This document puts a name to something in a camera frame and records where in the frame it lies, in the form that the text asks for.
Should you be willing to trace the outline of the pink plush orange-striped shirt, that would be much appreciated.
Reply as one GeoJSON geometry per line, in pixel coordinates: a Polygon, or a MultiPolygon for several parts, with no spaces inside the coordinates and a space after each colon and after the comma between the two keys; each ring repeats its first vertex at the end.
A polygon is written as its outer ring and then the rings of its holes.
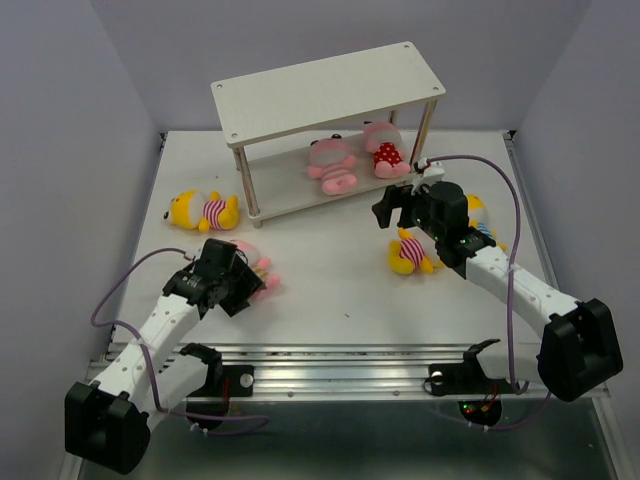
{"type": "Polygon", "coordinates": [[[240,239],[232,239],[231,242],[235,244],[240,251],[243,252],[246,258],[245,262],[252,268],[252,270],[260,277],[260,279],[265,284],[265,288],[257,291],[251,297],[251,300],[257,301],[268,296],[280,285],[281,281],[280,276],[272,272],[271,259],[264,256],[256,246],[250,243],[247,243],[240,239]]]}

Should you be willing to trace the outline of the pink plush red polka-dot dress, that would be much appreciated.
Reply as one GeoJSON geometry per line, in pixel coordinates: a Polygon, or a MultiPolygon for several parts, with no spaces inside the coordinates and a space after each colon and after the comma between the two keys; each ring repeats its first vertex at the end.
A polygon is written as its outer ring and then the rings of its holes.
{"type": "Polygon", "coordinates": [[[365,150],[373,157],[373,170],[378,178],[395,179],[409,173],[407,148],[394,124],[365,121],[363,135],[365,150]]]}

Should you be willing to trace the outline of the yellow plush blue-striped shirt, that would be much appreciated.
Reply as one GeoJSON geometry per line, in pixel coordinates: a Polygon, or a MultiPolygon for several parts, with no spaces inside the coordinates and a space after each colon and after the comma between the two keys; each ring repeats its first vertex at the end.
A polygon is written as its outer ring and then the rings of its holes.
{"type": "Polygon", "coordinates": [[[481,233],[491,238],[503,250],[507,250],[507,246],[499,242],[494,230],[490,228],[488,210],[483,201],[476,195],[467,194],[469,225],[481,233]]]}

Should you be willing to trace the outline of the pink plush pink-striped shirt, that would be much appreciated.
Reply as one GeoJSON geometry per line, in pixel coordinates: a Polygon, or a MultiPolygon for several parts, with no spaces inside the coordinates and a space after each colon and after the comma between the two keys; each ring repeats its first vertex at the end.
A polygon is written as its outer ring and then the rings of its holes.
{"type": "Polygon", "coordinates": [[[357,186],[358,179],[352,172],[355,162],[348,143],[340,134],[333,134],[311,142],[307,174],[320,181],[325,195],[343,195],[357,186]]]}

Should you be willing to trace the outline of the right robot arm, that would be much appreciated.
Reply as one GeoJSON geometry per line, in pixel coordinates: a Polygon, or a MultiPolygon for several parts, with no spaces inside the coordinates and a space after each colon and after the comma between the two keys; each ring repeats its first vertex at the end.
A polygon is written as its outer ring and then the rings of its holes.
{"type": "Polygon", "coordinates": [[[389,186],[372,211],[386,228],[394,209],[399,227],[417,227],[435,242],[443,264],[503,302],[538,335],[538,345],[509,347],[489,339],[467,349],[459,363],[434,364],[434,396],[506,393],[516,382],[545,386],[571,402],[623,369],[610,309],[598,299],[580,301],[509,262],[494,236],[470,220],[468,198],[455,183],[439,181],[414,191],[389,186]]]}

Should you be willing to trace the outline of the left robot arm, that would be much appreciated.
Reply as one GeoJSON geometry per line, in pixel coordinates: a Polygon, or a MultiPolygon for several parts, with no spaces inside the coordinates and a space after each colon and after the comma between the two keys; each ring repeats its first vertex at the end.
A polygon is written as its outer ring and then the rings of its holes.
{"type": "Polygon", "coordinates": [[[169,416],[219,436],[250,433],[268,423],[264,415],[230,415],[239,374],[225,373],[217,350],[182,342],[209,311],[220,308],[234,316],[266,285],[233,242],[208,239],[187,260],[141,328],[116,321],[132,336],[116,359],[91,382],[77,382],[67,392],[67,453],[127,475],[143,459],[153,430],[169,416]]]}

